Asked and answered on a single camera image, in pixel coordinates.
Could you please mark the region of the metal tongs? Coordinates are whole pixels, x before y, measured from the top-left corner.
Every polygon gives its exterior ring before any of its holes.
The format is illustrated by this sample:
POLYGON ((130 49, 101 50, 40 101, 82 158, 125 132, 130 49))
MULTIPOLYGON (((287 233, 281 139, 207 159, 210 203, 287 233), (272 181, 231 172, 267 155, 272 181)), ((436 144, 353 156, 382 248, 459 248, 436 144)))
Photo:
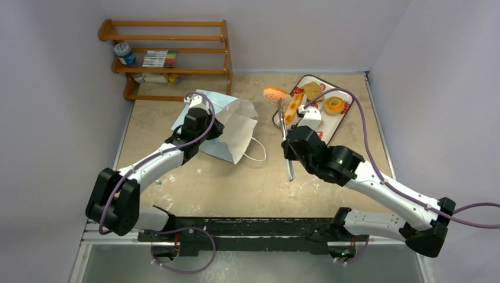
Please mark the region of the metal tongs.
MULTIPOLYGON (((284 103, 283 99, 278 100, 278 118, 279 118, 279 123, 280 123, 280 128, 282 132, 282 143, 286 141, 287 137, 287 128, 285 125, 285 117, 284 117, 284 103)), ((288 174, 288 181, 292 182, 295 179, 295 173, 294 173, 294 168, 292 165, 292 161, 285 158, 285 166, 287 169, 287 174, 288 174)))

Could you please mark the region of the fake toast slice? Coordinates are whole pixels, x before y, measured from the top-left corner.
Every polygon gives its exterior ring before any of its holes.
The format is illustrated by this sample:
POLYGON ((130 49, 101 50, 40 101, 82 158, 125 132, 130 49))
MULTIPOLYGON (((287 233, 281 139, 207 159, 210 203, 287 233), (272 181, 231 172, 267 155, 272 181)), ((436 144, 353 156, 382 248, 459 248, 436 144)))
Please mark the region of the fake toast slice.
POLYGON ((304 84, 302 86, 302 89, 304 90, 304 94, 307 97, 307 101, 311 101, 317 96, 319 96, 323 90, 321 89, 320 85, 316 83, 315 81, 312 81, 310 83, 304 84))

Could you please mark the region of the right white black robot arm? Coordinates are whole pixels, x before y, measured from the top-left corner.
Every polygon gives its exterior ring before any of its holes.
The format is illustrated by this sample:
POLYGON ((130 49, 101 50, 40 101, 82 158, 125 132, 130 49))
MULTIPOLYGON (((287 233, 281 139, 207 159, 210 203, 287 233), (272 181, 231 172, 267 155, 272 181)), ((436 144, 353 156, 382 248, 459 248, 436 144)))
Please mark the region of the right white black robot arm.
POLYGON ((370 235, 404 242, 430 258, 439 255, 448 233, 448 216, 455 202, 416 193, 386 175, 377 176, 373 165, 345 146, 328 146, 307 126, 288 130, 281 143, 284 157, 299 161, 319 179, 362 193, 390 209, 389 214, 339 208, 331 232, 339 240, 370 235))

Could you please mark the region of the fake long bread roll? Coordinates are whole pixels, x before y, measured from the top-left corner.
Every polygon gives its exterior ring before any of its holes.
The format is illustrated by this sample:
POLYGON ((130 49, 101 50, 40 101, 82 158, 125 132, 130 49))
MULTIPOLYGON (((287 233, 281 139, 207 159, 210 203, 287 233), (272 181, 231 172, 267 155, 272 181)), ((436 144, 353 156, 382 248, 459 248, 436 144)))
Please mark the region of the fake long bread roll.
POLYGON ((297 110, 305 100, 306 98, 304 93, 296 93, 293 95, 290 103, 284 111, 284 122, 286 126, 290 125, 296 118, 297 110))

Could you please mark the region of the strawberry pattern tray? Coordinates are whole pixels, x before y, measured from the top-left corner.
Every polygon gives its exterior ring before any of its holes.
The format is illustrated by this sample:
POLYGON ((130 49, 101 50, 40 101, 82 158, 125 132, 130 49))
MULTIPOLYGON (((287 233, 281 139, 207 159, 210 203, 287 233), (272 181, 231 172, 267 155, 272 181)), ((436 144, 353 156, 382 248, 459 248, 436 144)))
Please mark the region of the strawberry pattern tray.
POLYGON ((273 116, 277 127, 310 126, 325 143, 329 143, 338 130, 351 104, 352 95, 314 75, 305 75, 290 93, 268 87, 264 96, 276 108, 273 116))

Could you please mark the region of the fake round bread bun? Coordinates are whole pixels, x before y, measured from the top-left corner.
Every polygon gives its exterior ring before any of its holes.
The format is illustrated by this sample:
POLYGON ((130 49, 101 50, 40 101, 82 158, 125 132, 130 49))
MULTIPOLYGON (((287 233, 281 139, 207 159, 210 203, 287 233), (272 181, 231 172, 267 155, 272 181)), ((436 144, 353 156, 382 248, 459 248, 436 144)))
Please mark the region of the fake round bread bun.
POLYGON ((345 108, 345 101, 336 96, 326 99, 323 105, 323 112, 329 116, 339 115, 345 108))

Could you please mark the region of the white blue paper bag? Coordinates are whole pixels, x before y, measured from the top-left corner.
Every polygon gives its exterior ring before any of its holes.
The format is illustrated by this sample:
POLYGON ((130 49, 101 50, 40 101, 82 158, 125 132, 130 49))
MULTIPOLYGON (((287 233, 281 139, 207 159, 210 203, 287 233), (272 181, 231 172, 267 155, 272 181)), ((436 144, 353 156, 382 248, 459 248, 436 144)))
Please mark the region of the white blue paper bag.
POLYGON ((253 102, 206 90, 190 92, 185 99, 200 94, 206 109, 210 109, 207 100, 214 105, 215 121, 198 150, 233 164, 244 156, 254 160, 245 153, 250 142, 256 141, 253 132, 258 114, 253 102))

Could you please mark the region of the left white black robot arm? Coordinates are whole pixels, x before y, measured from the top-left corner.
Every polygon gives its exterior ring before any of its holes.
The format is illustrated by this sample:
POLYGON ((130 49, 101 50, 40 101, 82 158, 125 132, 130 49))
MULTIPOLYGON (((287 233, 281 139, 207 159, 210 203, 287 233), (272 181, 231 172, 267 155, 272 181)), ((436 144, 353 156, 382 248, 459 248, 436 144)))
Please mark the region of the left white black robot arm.
POLYGON ((140 206, 142 190, 167 172, 195 156, 206 140, 219 137, 224 125, 213 113, 192 108, 183 124, 155 152, 121 170, 103 169, 97 176, 85 215, 98 223, 101 235, 123 236, 133 229, 153 231, 161 241, 171 240, 176 225, 171 213, 157 207, 140 206))

